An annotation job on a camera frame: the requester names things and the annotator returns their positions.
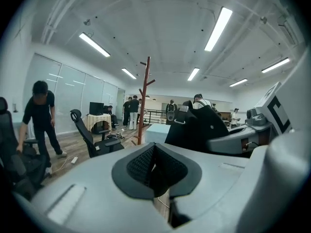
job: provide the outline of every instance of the wooden coat rack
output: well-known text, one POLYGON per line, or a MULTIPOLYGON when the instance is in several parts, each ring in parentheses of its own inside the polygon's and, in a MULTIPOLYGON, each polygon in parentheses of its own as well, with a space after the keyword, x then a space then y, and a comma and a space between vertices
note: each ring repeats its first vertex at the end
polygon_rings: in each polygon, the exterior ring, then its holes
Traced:
POLYGON ((145 110, 145 101, 146 101, 146 93, 147 93, 147 86, 155 82, 155 80, 151 80, 148 82, 149 77, 149 68, 150 68, 150 56, 148 56, 147 63, 141 62, 144 66, 146 66, 145 72, 145 79, 143 89, 139 89, 141 94, 141 107, 140 107, 140 117, 139 117, 139 128, 138 128, 138 135, 135 138, 138 139, 138 145, 141 144, 141 135, 142 135, 142 128, 146 127, 147 125, 143 125, 144 122, 144 110, 145 110))

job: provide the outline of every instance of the sneaker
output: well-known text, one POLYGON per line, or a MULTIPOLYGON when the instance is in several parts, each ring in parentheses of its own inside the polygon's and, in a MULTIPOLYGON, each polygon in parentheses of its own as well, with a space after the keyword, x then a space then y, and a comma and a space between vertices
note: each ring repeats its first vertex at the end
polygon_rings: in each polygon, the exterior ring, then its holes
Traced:
POLYGON ((52 166, 51 167, 47 167, 45 169, 45 174, 44 176, 51 176, 52 175, 52 166))
POLYGON ((57 158, 64 158, 64 157, 67 157, 67 153, 65 151, 57 155, 57 158))

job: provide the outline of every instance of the railing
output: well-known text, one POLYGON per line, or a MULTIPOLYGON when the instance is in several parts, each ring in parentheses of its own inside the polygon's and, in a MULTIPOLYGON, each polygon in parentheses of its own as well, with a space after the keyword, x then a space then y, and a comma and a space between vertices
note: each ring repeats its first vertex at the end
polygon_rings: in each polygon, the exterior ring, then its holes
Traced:
POLYGON ((160 110, 145 109, 144 124, 154 123, 166 124, 166 112, 160 110))

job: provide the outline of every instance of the black hair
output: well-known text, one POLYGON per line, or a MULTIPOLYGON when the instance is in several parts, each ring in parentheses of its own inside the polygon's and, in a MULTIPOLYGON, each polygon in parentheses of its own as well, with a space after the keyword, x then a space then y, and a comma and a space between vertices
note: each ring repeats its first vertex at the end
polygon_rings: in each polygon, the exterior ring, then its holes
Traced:
POLYGON ((48 84, 44 81, 37 81, 33 86, 33 95, 46 95, 48 92, 48 84))
POLYGON ((194 95, 194 99, 195 99, 195 98, 201 98, 201 99, 202 99, 202 98, 203 98, 203 96, 202 96, 202 94, 200 93, 200 94, 196 94, 196 95, 194 95))

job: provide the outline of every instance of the fluorescent light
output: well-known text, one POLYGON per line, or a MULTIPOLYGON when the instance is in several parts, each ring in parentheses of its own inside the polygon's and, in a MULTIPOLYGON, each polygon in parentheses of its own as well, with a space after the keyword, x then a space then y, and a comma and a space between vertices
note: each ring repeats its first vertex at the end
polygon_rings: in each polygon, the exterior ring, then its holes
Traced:
POLYGON ((61 76, 57 76, 57 75, 55 75, 55 74, 51 74, 51 73, 49 73, 49 75, 52 75, 52 76, 55 76, 55 77, 58 77, 58 78, 63 78, 63 77, 61 77, 61 76))
POLYGON ((122 68, 122 71, 125 72, 127 75, 129 75, 131 78, 136 79, 136 77, 131 74, 128 70, 126 70, 126 68, 122 68))
POLYGON ((85 83, 81 83, 81 82, 78 82, 78 81, 75 81, 75 80, 73 80, 73 82, 80 83, 80 84, 85 84, 85 83))
POLYGON ((220 35, 224 31, 225 26, 227 25, 231 15, 232 15, 232 10, 228 10, 224 7, 221 9, 220 14, 217 18, 216 25, 204 49, 205 51, 212 51, 220 35))
POLYGON ((188 78, 188 81, 191 81, 194 78, 194 76, 198 73, 199 70, 200 70, 200 68, 193 69, 192 74, 190 74, 190 76, 188 78))
POLYGON ((233 86, 236 86, 236 85, 238 85, 238 84, 241 84, 241 83, 243 83, 243 82, 245 82, 245 81, 247 81, 247 79, 240 80, 240 81, 238 81, 238 82, 236 82, 236 83, 233 83, 233 84, 231 84, 231 85, 229 85, 229 86, 230 86, 230 87, 233 87, 233 86))
POLYGON ((105 57, 110 56, 110 54, 105 49, 103 49, 100 45, 98 45, 94 40, 88 37, 85 33, 80 34, 79 37, 83 39, 85 42, 89 43, 93 48, 95 48, 103 56, 105 57))
POLYGON ((283 64, 285 64, 285 63, 288 63, 289 61, 290 61, 290 59, 289 59, 289 58, 286 58, 286 59, 281 60, 281 61, 279 61, 278 63, 274 64, 273 66, 268 67, 268 68, 262 70, 261 72, 262 72, 262 73, 266 73, 266 72, 268 72, 268 71, 273 70, 274 68, 277 68, 277 67, 279 67, 279 66, 281 66, 281 65, 283 65, 283 64))

